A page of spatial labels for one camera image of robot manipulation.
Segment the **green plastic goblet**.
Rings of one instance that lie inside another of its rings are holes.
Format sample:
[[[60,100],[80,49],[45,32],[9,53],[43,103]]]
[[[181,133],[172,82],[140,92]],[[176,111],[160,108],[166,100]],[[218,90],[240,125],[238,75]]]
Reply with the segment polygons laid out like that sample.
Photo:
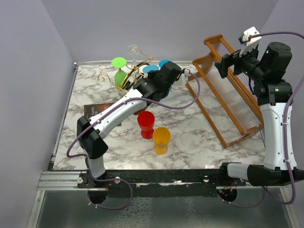
[[[126,66],[127,60],[123,57],[116,57],[111,61],[111,64],[114,68],[117,68],[118,71],[114,76],[114,83],[117,87],[122,88],[123,81],[127,76],[127,73],[122,70]]]

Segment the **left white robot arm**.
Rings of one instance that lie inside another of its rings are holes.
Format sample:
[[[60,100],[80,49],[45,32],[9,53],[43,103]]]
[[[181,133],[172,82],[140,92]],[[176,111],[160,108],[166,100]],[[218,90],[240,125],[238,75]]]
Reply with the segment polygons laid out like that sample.
[[[172,85],[185,85],[189,71],[173,62],[166,62],[159,70],[150,71],[139,79],[116,103],[91,119],[81,117],[77,121],[77,139],[87,155],[90,169],[88,181],[98,188],[105,181],[103,155],[108,150],[104,138],[130,115],[143,110],[153,101],[160,101],[169,94]]]

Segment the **red plastic goblet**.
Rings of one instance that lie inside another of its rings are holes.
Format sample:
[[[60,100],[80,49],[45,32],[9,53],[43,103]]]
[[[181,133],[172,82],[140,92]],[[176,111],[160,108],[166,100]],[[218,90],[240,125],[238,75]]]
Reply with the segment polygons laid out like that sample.
[[[144,139],[151,139],[154,133],[154,114],[149,111],[143,111],[138,115],[137,122],[141,129],[141,136]]]

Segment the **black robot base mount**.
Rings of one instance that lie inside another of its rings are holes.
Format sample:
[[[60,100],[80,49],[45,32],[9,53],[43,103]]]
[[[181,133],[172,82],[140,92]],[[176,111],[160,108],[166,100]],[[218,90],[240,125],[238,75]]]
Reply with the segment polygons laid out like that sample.
[[[218,169],[107,170],[99,181],[87,172],[79,175],[79,189],[103,191],[111,198],[215,197],[217,189],[245,186],[239,179],[222,177]]]

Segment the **clear wine glass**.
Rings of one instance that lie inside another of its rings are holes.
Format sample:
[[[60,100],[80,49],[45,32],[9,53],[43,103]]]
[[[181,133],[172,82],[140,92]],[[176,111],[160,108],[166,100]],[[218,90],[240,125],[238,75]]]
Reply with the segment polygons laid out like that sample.
[[[138,53],[140,52],[140,48],[137,45],[130,45],[128,46],[128,54],[132,56],[132,64],[131,68],[134,68],[137,65],[136,57]]]

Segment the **yellow plastic goblet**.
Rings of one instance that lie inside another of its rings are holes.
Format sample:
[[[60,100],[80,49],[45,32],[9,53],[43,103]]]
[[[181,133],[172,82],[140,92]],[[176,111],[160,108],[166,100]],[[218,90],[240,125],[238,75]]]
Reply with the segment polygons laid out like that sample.
[[[154,152],[158,155],[164,155],[168,151],[168,144],[171,140],[171,133],[165,127],[159,127],[153,133]]]

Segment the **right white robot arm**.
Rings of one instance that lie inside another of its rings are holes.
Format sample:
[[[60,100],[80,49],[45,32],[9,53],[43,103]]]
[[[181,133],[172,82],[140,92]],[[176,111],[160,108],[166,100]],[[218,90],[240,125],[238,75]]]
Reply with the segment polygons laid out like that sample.
[[[254,82],[254,95],[257,97],[264,121],[266,153],[262,165],[223,163],[218,174],[219,182],[228,186],[241,179],[253,186],[284,186],[302,181],[304,172],[297,168],[292,149],[291,131],[284,128],[290,123],[290,114],[284,114],[287,102],[293,94],[292,86],[283,75],[292,59],[291,48],[280,42],[268,44],[261,60],[257,59],[255,48],[242,55],[238,50],[222,56],[215,63],[221,78],[228,76],[229,67],[234,75],[247,75]]]

